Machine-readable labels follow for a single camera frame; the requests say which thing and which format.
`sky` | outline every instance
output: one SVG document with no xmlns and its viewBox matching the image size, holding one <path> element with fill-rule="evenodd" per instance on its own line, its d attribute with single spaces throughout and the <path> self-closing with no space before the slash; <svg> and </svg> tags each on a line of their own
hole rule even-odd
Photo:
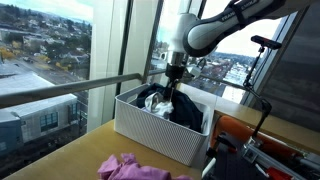
<svg viewBox="0 0 320 180">
<path fill-rule="evenodd" d="M 207 1 L 202 19 L 214 17 L 215 15 L 221 13 L 228 2 L 229 0 Z M 165 1 L 160 21 L 160 28 L 162 29 L 160 30 L 159 35 L 160 39 L 163 41 L 168 41 L 168 39 L 171 37 L 170 33 L 165 32 L 173 30 L 174 24 L 172 17 L 177 14 L 179 5 L 180 3 L 177 0 Z M 255 57 L 258 55 L 260 45 L 251 42 L 250 38 L 254 35 L 259 35 L 268 39 L 272 39 L 279 22 L 280 19 L 257 21 L 222 40 L 218 45 L 217 52 L 226 52 Z"/>
<path fill-rule="evenodd" d="M 93 0 L 0 0 L 2 4 L 13 4 L 24 9 L 32 9 L 92 23 Z"/>
</svg>

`building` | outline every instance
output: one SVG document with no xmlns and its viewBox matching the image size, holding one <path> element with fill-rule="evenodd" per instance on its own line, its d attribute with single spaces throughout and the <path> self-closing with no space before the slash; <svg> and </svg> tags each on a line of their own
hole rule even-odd
<svg viewBox="0 0 320 180">
<path fill-rule="evenodd" d="M 53 86 L 33 72 L 0 79 L 0 95 Z M 72 94 L 0 110 L 0 156 L 24 143 L 66 128 L 77 120 Z"/>
</svg>

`dark cloth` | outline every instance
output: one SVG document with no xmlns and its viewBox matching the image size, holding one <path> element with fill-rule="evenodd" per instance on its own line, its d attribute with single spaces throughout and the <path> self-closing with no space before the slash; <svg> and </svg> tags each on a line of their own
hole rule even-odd
<svg viewBox="0 0 320 180">
<path fill-rule="evenodd" d="M 142 91 L 137 97 L 137 106 L 145 107 L 145 99 L 155 92 L 163 95 L 165 87 L 154 83 Z M 199 111 L 192 100 L 184 93 L 174 90 L 171 98 L 173 112 L 169 115 L 170 121 L 182 126 L 189 126 L 190 129 L 201 133 L 203 113 Z"/>
</svg>

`white bin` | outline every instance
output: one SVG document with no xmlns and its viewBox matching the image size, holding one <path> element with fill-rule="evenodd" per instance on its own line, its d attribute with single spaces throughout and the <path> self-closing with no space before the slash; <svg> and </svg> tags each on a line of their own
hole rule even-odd
<svg viewBox="0 0 320 180">
<path fill-rule="evenodd" d="M 194 101 L 203 112 L 203 132 L 198 133 L 136 107 L 137 95 L 148 86 L 145 84 L 116 96 L 115 131 L 190 166 L 210 133 L 212 110 Z"/>
</svg>

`pink cloth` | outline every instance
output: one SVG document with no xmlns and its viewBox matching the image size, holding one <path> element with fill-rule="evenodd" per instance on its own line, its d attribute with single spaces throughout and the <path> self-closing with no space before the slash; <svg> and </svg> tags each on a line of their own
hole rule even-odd
<svg viewBox="0 0 320 180">
<path fill-rule="evenodd" d="M 98 170 L 100 179 L 103 180 L 192 180 L 188 176 L 171 178 L 168 171 L 151 166 L 141 167 L 134 154 L 121 154 L 123 163 L 120 163 L 115 155 L 102 163 Z"/>
</svg>

